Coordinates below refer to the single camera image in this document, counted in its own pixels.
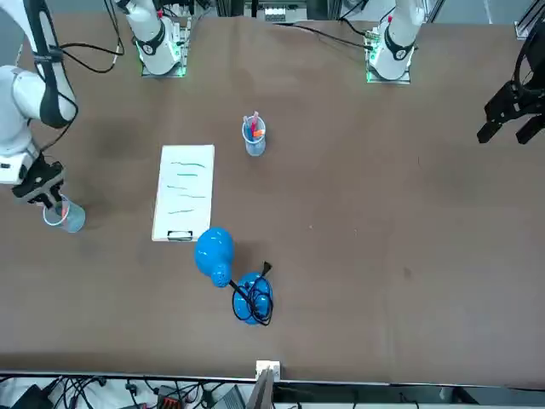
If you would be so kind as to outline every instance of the clear cup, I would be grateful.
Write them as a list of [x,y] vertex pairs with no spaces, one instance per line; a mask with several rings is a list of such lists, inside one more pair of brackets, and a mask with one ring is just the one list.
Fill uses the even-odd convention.
[[[253,115],[248,116],[250,121],[252,120]],[[246,145],[246,152],[250,156],[261,156],[265,152],[265,133],[266,133],[266,126],[265,122],[261,117],[257,117],[257,125],[256,130],[263,130],[263,135],[260,136],[257,139],[250,138],[250,130],[248,129],[248,126],[242,122],[242,137],[244,138],[244,143]]]
[[85,224],[85,210],[73,203],[64,194],[62,202],[52,208],[43,208],[43,221],[53,228],[62,228],[68,233],[76,233]]

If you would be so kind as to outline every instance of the paper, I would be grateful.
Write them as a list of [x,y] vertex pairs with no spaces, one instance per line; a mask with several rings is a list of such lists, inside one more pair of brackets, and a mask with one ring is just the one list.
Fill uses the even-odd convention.
[[214,145],[164,146],[153,241],[197,241],[210,228]]

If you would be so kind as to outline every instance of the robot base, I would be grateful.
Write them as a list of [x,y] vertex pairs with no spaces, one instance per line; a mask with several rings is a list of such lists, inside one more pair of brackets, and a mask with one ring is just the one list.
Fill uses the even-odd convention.
[[373,47],[373,51],[366,50],[365,51],[365,79],[368,83],[387,83],[387,84],[410,84],[410,61],[412,59],[412,54],[409,57],[409,64],[407,65],[407,69],[405,70],[404,74],[394,80],[385,79],[381,77],[378,72],[376,72],[375,68],[370,64],[370,61],[375,58],[376,52],[375,50],[380,46],[381,39],[380,39],[380,33],[379,33],[379,27],[373,27],[372,32],[376,34],[376,38],[369,39],[365,38],[365,45],[370,45]]
[[180,62],[176,63],[172,69],[163,75],[155,75],[149,72],[144,64],[142,64],[141,76],[143,78],[184,78],[187,72],[187,53],[189,51],[189,39],[191,34],[192,18],[187,17],[185,27],[180,23],[173,23],[173,39],[171,46],[175,55],[179,55]]

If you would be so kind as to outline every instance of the metal bracket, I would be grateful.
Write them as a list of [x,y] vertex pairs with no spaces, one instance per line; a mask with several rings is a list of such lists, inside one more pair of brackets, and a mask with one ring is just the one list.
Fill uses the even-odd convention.
[[274,382],[280,381],[280,361],[279,360],[257,360],[255,362],[255,379],[258,379],[263,371],[272,370]]
[[280,362],[277,360],[258,360],[255,363],[255,382],[246,409],[271,409],[273,385],[280,380]]

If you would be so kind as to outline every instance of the table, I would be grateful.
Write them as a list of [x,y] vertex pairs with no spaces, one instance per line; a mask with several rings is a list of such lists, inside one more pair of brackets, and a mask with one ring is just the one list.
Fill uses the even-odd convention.
[[[61,42],[114,44],[103,14],[54,20]],[[183,80],[140,78],[130,46],[105,76],[68,61],[81,115],[50,154],[88,223],[55,231],[3,190],[0,366],[253,377],[271,359],[287,379],[545,385],[545,140],[517,145],[521,123],[476,139],[521,43],[451,25],[418,43],[409,87],[366,84],[359,49],[245,18],[199,22]],[[262,158],[240,135],[254,109]],[[268,328],[236,321],[193,244],[151,241],[161,146],[192,143],[215,144],[234,278],[273,265]]]

